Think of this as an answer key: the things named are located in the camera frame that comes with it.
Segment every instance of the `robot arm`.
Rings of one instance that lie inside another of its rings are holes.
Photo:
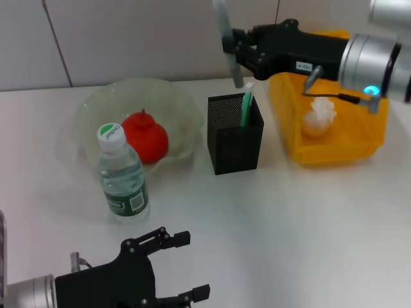
[[[309,76],[303,94],[315,80],[324,78],[338,81],[344,89],[370,94],[377,101],[389,98],[411,103],[409,47],[369,35],[356,35],[351,40],[314,35],[300,31],[298,25],[295,19],[288,19],[256,26],[247,33],[234,29],[232,38],[223,37],[223,50],[235,55],[237,63],[258,80],[281,72]],[[362,102],[343,94],[330,96]]]
[[[175,297],[157,298],[148,258],[159,250],[189,245],[190,238],[188,231],[171,236],[161,227],[137,239],[124,240],[119,255],[110,263],[92,267],[78,253],[72,253],[72,273],[7,286],[6,225],[0,211],[0,308],[191,308],[191,302],[209,298],[209,285]],[[89,269],[80,270],[80,265]]]

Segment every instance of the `white wall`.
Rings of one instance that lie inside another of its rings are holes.
[[[229,76],[211,0],[47,0],[74,86]],[[277,0],[227,0],[232,25],[274,23]]]
[[[68,86],[40,0],[1,0],[0,90]]]
[[[368,23],[370,0],[281,0],[277,22],[295,18],[304,31],[348,30],[396,39],[397,35]]]

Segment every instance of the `black mesh pen holder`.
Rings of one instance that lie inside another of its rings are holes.
[[[264,121],[253,98],[249,123],[240,126],[243,96],[208,99],[207,145],[216,175],[257,168]]]

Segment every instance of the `clear plastic bowl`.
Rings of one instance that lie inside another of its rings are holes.
[[[78,107],[73,139],[83,146],[92,166],[96,166],[100,151],[98,128],[110,122],[121,124],[143,108],[164,127],[169,141],[167,155],[155,164],[144,165],[145,173],[165,160],[188,157],[193,152],[204,118],[191,95],[166,80],[136,78],[107,85]]]

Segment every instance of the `table surface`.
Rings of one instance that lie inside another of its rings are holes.
[[[206,115],[231,80],[179,82]],[[255,97],[265,121],[259,167],[215,176],[206,128],[195,154],[147,178],[151,212],[116,225],[81,149],[70,141],[77,106],[97,87],[0,93],[0,197],[8,225],[8,282],[92,265],[122,240],[160,226],[191,245],[150,256],[157,296],[210,284],[195,307],[411,306],[411,107],[392,104],[386,144],[373,158],[308,169],[286,154],[267,84]]]

